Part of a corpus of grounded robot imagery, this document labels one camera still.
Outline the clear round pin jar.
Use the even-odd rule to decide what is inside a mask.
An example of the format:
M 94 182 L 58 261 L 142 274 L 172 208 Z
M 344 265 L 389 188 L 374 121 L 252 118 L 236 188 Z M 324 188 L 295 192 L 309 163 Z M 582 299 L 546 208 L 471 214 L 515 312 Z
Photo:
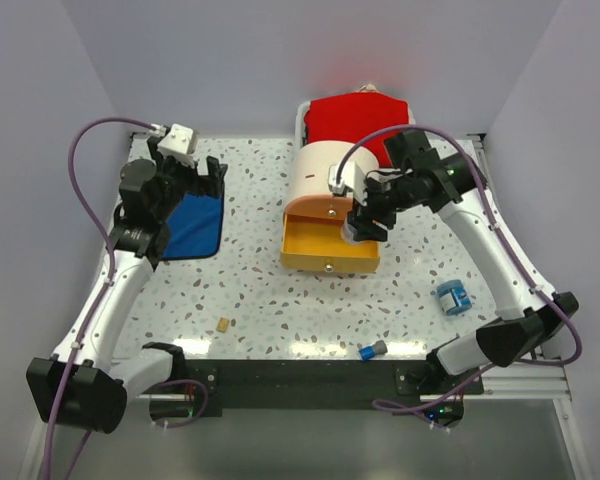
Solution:
M 341 237 L 349 245 L 359 245 L 360 241 L 356 239 L 356 230 L 348 223 L 343 223 L 340 229 Z

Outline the beige round drawer organizer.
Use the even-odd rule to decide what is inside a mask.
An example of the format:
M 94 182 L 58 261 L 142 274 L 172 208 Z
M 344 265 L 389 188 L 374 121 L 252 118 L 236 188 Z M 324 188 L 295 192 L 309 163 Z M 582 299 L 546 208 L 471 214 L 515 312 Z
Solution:
M 351 142 L 325 140 L 297 150 L 284 202 L 280 261 L 285 268 L 344 274 L 377 270 L 376 242 L 354 244 L 342 237 L 354 197 L 335 196 L 329 189 L 329 181 L 352 147 Z

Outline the blue grey glue stick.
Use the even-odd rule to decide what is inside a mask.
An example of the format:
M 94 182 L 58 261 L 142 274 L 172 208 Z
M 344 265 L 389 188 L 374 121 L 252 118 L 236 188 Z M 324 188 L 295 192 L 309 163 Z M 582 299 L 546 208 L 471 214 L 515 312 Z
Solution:
M 378 356 L 386 355 L 388 347 L 383 340 L 378 340 L 375 343 L 362 347 L 358 350 L 360 359 L 363 362 L 370 361 Z

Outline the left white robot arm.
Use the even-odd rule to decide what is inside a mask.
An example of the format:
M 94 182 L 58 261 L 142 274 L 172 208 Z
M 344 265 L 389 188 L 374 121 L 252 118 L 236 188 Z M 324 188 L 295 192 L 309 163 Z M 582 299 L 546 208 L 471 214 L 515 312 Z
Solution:
M 69 333 L 48 358 L 31 361 L 26 380 L 41 419 L 111 433 L 127 404 L 155 386 L 180 390 L 188 379 L 179 346 L 149 342 L 120 364 L 113 354 L 130 310 L 163 258 L 171 233 L 168 218 L 187 195 L 220 198 L 226 165 L 194 158 L 198 134 L 171 128 L 150 136 L 148 158 L 120 172 L 120 201 L 113 214 L 108 254 L 99 280 Z

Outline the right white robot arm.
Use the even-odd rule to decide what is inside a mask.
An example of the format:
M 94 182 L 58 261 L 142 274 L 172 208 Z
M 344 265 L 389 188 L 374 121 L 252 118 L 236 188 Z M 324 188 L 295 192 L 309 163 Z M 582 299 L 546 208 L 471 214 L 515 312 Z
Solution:
M 417 125 L 382 129 L 388 173 L 364 171 L 354 155 L 376 133 L 354 144 L 329 175 L 335 196 L 350 194 L 345 235 L 354 242 L 384 242 L 399 213 L 424 206 L 459 239 L 495 302 L 495 320 L 453 339 L 427 356 L 425 379 L 449 392 L 461 374 L 487 365 L 507 367 L 571 324 L 579 303 L 558 292 L 522 251 L 493 202 L 474 160 L 440 130 Z

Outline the blue microfiber cloth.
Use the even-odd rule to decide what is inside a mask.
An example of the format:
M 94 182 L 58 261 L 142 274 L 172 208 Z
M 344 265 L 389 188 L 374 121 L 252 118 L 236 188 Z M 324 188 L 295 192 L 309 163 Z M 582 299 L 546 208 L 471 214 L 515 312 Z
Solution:
M 204 259 L 219 248 L 224 217 L 224 197 L 187 195 L 167 220 L 170 239 L 164 261 Z

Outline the red folded cloth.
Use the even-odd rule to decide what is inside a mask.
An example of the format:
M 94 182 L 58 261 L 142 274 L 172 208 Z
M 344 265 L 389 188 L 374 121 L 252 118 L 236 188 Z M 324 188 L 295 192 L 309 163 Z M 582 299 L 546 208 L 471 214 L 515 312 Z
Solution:
M 309 101 L 299 114 L 304 155 L 338 163 L 366 136 L 413 120 L 407 101 L 375 91 L 356 91 Z

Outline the white plastic basket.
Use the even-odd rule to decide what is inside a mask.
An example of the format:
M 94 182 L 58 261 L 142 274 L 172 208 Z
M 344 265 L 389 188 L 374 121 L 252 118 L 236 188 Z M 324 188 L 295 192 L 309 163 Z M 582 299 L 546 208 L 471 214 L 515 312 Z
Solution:
M 377 92 L 350 92 L 302 104 L 296 114 L 296 144 L 299 148 L 319 141 L 355 144 L 377 130 L 415 123 L 405 100 Z

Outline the small tan eraser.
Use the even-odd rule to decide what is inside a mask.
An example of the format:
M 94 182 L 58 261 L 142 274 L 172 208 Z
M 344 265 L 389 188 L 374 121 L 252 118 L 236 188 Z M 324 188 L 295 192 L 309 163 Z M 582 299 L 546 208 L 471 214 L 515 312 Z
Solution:
M 224 332 L 227 331 L 227 329 L 229 328 L 229 326 L 230 326 L 230 320 L 228 318 L 222 317 L 222 318 L 219 319 L 219 321 L 217 323 L 216 330 L 218 332 L 224 333 Z

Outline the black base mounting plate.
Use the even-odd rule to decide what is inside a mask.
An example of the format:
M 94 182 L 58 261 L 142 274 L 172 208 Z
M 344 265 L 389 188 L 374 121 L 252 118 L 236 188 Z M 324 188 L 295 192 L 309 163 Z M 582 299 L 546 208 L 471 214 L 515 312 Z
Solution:
M 229 409 L 370 410 L 376 399 L 416 406 L 470 374 L 434 381 L 423 360 L 188 360 L 209 392 L 204 414 Z

